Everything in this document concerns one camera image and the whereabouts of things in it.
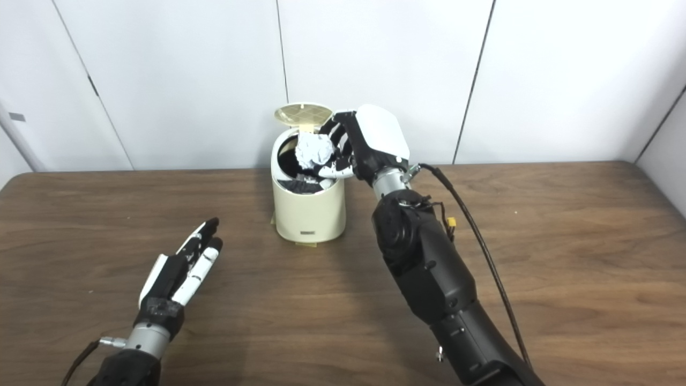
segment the cream trash can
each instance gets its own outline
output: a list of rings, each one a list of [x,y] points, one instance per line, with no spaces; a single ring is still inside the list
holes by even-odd
[[[285,187],[300,174],[308,174],[296,159],[295,147],[301,131],[318,133],[331,110],[317,104],[288,104],[274,112],[290,128],[276,138],[272,149],[272,187],[276,231],[294,242],[333,240],[345,229],[345,189],[341,179],[321,181],[314,193],[295,193]]]

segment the black cable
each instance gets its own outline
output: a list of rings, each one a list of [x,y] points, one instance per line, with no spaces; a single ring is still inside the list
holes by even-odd
[[[64,376],[64,379],[62,380],[62,386],[67,386],[67,383],[69,383],[69,379],[71,376],[74,374],[74,371],[76,371],[76,368],[79,367],[79,365],[86,359],[88,358],[88,355],[91,355],[93,351],[98,347],[100,344],[99,340],[98,341],[92,341],[90,342],[86,348],[83,350],[79,356],[74,359],[74,363],[71,364],[71,367],[69,368],[69,371],[67,371],[67,375]]]
[[[454,231],[451,231],[452,227],[450,225],[448,225],[448,220],[445,218],[445,205],[443,205],[443,202],[431,203],[431,205],[433,205],[433,206],[439,205],[440,206],[440,217],[441,217],[441,221],[443,222],[443,227],[445,228],[445,234],[448,235],[448,238],[450,239],[450,241],[453,241],[455,239],[455,236],[453,235]]]
[[[481,250],[484,252],[486,262],[488,263],[488,267],[490,268],[490,272],[491,274],[493,274],[495,285],[498,287],[498,292],[500,293],[500,297],[503,299],[505,310],[507,311],[508,317],[510,318],[510,324],[512,325],[512,329],[514,330],[514,337],[517,340],[517,345],[519,346],[521,357],[524,360],[524,362],[526,362],[526,364],[530,368],[532,368],[531,360],[529,359],[529,354],[527,353],[526,347],[524,346],[524,340],[521,337],[521,332],[519,332],[519,326],[517,325],[515,312],[512,310],[512,304],[510,304],[507,292],[505,292],[505,286],[503,286],[503,282],[500,280],[500,275],[498,275],[498,270],[495,267],[495,263],[493,262],[493,257],[490,255],[488,247],[486,246],[486,241],[484,241],[483,236],[481,236],[479,227],[476,225],[476,222],[469,213],[469,209],[467,209],[467,206],[464,204],[464,201],[462,200],[462,198],[460,198],[460,195],[455,191],[453,184],[450,182],[450,180],[448,180],[448,178],[443,174],[443,172],[440,171],[439,168],[427,165],[426,163],[420,163],[419,166],[430,171],[434,175],[434,177],[436,177],[443,184],[443,186],[445,186],[445,188],[448,189],[448,191],[453,195],[455,201],[458,202],[458,205],[460,206],[460,209],[462,210],[464,217],[467,219],[469,226],[474,232],[474,236],[476,236],[476,239],[479,242]]]

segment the robotic arm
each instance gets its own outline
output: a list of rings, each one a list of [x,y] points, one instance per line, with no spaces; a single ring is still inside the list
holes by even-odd
[[[460,381],[543,386],[479,303],[474,277],[436,219],[430,197],[411,189],[418,168],[408,167],[410,152],[395,116],[365,104],[336,113],[324,133],[327,128],[339,140],[344,131],[348,140],[340,157],[316,172],[329,178],[355,175],[373,188],[379,204],[372,221],[383,261]]]
[[[103,337],[88,345],[62,382],[98,344],[121,349],[102,362],[88,386],[157,386],[162,355],[184,321],[184,309],[222,249],[213,237],[218,218],[202,223],[172,256],[159,255],[139,298],[139,312],[128,339]]]

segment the black robotic arm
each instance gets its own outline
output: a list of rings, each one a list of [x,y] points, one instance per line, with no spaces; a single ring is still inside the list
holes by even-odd
[[[410,187],[418,168],[396,118],[377,106],[336,113],[350,172],[374,189],[372,215],[383,261],[412,312],[424,321],[465,385],[543,386],[502,337],[477,299],[474,277],[437,220],[434,203]],[[320,175],[330,175],[325,166]]]

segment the crumpled white paper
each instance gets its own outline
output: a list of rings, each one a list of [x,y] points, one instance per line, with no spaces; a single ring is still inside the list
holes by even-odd
[[[333,143],[328,135],[306,131],[298,134],[296,159],[303,169],[313,169],[317,165],[324,165],[333,155],[333,151]]]

